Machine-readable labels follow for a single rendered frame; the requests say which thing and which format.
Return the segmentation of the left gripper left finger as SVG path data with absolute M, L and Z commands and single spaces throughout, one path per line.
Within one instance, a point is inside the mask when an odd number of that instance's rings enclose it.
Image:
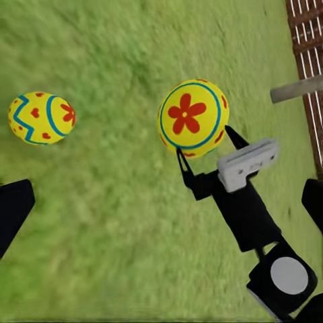
M 28 179 L 0 186 L 0 260 L 34 205 L 34 191 Z

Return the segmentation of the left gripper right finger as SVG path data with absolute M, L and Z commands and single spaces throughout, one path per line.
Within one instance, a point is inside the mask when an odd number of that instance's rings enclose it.
M 303 188 L 301 201 L 323 233 L 323 182 L 308 179 Z

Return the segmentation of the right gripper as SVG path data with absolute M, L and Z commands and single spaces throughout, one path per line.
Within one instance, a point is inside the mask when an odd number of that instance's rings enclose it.
M 251 143 L 241 137 L 231 127 L 225 126 L 225 131 L 237 150 L 244 146 L 251 145 Z M 241 217 L 243 214 L 250 213 L 256 209 L 266 210 L 266 206 L 258 195 L 253 183 L 250 181 L 251 177 L 257 175 L 258 171 L 246 176 L 246 185 L 244 187 L 239 188 L 239 190 L 235 192 L 228 193 L 223 183 L 218 178 L 218 170 L 208 174 L 201 172 L 198 175 L 194 175 L 181 148 L 177 147 L 176 152 L 180 169 L 182 170 L 184 184 L 191 188 L 197 201 L 212 194 L 229 226 L 231 221 Z M 184 164 L 187 166 L 187 171 L 183 170 L 180 156 L 183 157 Z

